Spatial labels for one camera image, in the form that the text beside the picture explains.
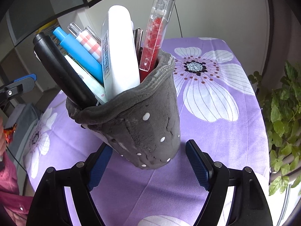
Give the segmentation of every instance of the pen holder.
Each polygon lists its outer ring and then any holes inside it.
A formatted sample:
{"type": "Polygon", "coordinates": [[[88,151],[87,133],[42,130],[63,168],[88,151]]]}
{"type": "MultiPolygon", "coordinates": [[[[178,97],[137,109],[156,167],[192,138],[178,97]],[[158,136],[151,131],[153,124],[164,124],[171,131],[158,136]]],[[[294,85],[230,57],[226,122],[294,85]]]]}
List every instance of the pen holder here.
{"type": "Polygon", "coordinates": [[[141,169],[156,169],[180,147],[180,118],[173,81],[174,58],[160,50],[158,66],[135,88],[100,106],[66,108],[77,123],[100,133],[120,155],[141,169]]]}

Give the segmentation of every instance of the checkered pen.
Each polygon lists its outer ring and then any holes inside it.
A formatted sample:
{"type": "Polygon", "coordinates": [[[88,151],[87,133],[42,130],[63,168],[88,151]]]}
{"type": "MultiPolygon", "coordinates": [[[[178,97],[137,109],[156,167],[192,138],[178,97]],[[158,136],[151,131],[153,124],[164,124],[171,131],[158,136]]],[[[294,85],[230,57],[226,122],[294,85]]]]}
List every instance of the checkered pen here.
{"type": "Polygon", "coordinates": [[[68,30],[75,36],[75,39],[101,64],[101,46],[94,39],[94,37],[87,30],[81,30],[74,22],[68,25],[68,30]]]}

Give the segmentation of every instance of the white dot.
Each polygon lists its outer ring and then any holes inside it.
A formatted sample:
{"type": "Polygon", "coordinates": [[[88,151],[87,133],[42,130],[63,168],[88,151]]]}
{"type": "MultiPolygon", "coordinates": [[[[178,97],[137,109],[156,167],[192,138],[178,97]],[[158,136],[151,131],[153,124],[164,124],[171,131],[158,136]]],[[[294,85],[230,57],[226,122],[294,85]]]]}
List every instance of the white dot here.
{"type": "Polygon", "coordinates": [[[150,118],[150,113],[146,112],[145,115],[142,117],[142,120],[147,121],[150,118]]]}

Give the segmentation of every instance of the purple tablecloth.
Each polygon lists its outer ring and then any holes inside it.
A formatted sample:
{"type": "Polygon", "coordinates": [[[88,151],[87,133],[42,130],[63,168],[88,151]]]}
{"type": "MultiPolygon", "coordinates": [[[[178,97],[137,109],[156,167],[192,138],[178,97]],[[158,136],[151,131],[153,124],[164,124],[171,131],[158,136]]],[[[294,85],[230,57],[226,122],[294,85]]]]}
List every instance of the purple tablecloth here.
{"type": "MultiPolygon", "coordinates": [[[[207,192],[186,157],[189,139],[229,168],[251,167],[264,191],[268,190],[268,145],[261,111],[226,43],[214,38],[177,38],[165,40],[162,49],[176,61],[181,148],[157,170],[141,170],[113,152],[99,186],[91,192],[107,226],[194,224],[207,192]]],[[[34,189],[47,167],[70,168],[102,143],[68,117],[65,100],[60,92],[28,141],[24,159],[34,189]]],[[[227,221],[232,195],[229,189],[219,225],[227,221]]],[[[80,225],[69,189],[66,196],[73,225],[80,225]]]]}

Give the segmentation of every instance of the blue pen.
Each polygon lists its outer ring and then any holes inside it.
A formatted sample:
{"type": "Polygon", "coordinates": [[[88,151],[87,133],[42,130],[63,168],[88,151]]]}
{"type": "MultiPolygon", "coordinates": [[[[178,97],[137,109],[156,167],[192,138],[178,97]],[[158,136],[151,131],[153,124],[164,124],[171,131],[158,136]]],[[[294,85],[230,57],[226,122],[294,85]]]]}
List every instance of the blue pen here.
{"type": "Polygon", "coordinates": [[[57,27],[53,34],[61,41],[60,45],[98,82],[103,84],[102,66],[95,58],[71,35],[57,27]]]}

